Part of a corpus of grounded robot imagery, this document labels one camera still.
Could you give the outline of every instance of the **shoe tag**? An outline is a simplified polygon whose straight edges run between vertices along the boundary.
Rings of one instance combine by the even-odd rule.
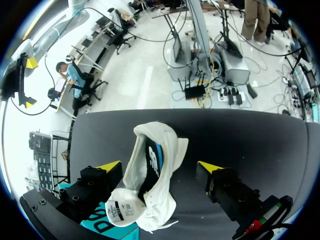
[[[126,217],[134,215],[134,209],[129,203],[121,203],[118,201],[108,201],[108,218],[111,222],[124,221]]]

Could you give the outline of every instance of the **man in blue shirt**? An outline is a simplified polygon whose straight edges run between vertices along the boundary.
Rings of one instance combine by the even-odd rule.
[[[74,84],[78,87],[83,88],[85,85],[88,85],[88,87],[89,87],[90,84],[93,82],[92,78],[89,78],[86,80],[82,79],[80,77],[79,73],[77,72],[76,68],[71,63],[67,64],[63,61],[58,62],[55,69],[61,75],[61,77],[63,79],[67,80],[68,77],[70,77],[70,80],[67,82],[67,84],[69,84],[69,85]],[[72,108],[74,110],[78,110],[78,109],[82,108],[83,106],[85,106],[87,103],[88,103],[87,98],[85,100],[82,100],[82,90],[74,88]]]

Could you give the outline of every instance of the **computer monitor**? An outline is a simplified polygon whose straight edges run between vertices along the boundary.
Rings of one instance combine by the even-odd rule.
[[[177,62],[179,60],[180,53],[182,51],[181,40],[178,35],[174,37],[173,43],[173,54],[174,54],[174,61]]]
[[[89,39],[85,39],[81,45],[85,46],[86,48],[88,48],[91,44],[91,41]]]
[[[96,36],[98,36],[99,35],[99,33],[97,32],[97,31],[94,31],[92,34],[91,34],[91,36],[95,39],[96,38]]]
[[[61,93],[65,87],[66,80],[62,77],[59,77],[58,81],[55,84],[54,90]]]
[[[104,27],[108,22],[109,19],[103,16],[98,21],[96,21],[96,24],[98,24],[100,27]]]
[[[316,78],[312,70],[306,72],[306,78],[308,79],[310,88],[316,88],[318,86]]]

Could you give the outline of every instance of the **power strip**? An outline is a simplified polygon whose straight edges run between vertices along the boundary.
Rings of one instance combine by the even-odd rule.
[[[239,94],[241,96],[242,102],[244,103],[247,100],[245,93],[243,91],[239,91]],[[223,97],[220,98],[220,93],[218,93],[217,98],[219,102],[229,102],[228,95],[223,95]],[[233,96],[233,101],[234,101],[234,104],[237,104],[236,96]]]

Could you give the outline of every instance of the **black office chair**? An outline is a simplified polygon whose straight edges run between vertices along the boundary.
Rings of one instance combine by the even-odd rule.
[[[107,45],[109,45],[109,46],[110,45],[115,45],[116,46],[116,54],[119,55],[120,47],[123,44],[126,44],[126,45],[129,46],[129,48],[131,48],[131,45],[129,43],[127,43],[127,41],[132,39],[132,38],[136,39],[136,37],[132,36],[132,37],[129,37],[129,38],[124,38],[124,36],[127,35],[127,33],[128,33],[128,29],[125,26],[125,21],[121,18],[120,12],[117,9],[115,9],[114,11],[119,16],[122,29],[120,31],[116,30],[116,29],[112,30],[115,33],[115,35],[112,38],[110,38],[110,40],[108,41]]]
[[[240,18],[242,18],[242,14],[244,14],[245,9],[245,0],[230,0],[230,3],[232,3],[237,9],[239,9]]]
[[[84,87],[80,87],[80,86],[76,86],[76,85],[72,85],[69,92],[71,91],[71,89],[80,89],[82,90],[82,94],[88,95],[88,103],[87,105],[92,106],[92,104],[90,103],[91,101],[91,97],[94,96],[98,101],[101,101],[101,97],[97,96],[97,88],[101,85],[101,84],[106,84],[108,85],[109,83],[107,81],[102,81],[101,79],[98,79],[94,85],[92,87],[91,83],[94,81],[95,76],[92,73],[87,73],[87,72],[81,72],[81,70],[79,69],[79,67],[76,65],[75,61],[72,60],[72,65],[74,66],[74,68],[76,69],[77,73],[79,74],[79,76],[85,80],[85,85]]]

